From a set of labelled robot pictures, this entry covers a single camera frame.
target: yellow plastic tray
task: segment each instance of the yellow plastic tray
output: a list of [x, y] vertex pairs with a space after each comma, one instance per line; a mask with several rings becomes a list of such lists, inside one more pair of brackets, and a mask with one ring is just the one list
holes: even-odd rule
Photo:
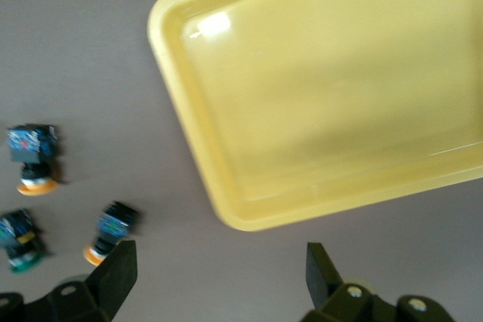
[[483, 0], [159, 0], [149, 39], [233, 228], [483, 176]]

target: screw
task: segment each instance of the screw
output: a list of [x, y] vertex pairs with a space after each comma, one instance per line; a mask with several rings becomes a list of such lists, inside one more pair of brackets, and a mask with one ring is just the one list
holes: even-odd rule
[[354, 298], [361, 298], [362, 297], [362, 290], [356, 286], [350, 286], [347, 288], [347, 292], [350, 294], [351, 297]]
[[409, 300], [409, 305], [419, 312], [426, 312], [427, 310], [426, 303], [418, 298], [411, 298]]
[[76, 288], [74, 286], [67, 286], [60, 291], [60, 294], [62, 296], [68, 296], [69, 294], [74, 293], [75, 290]]

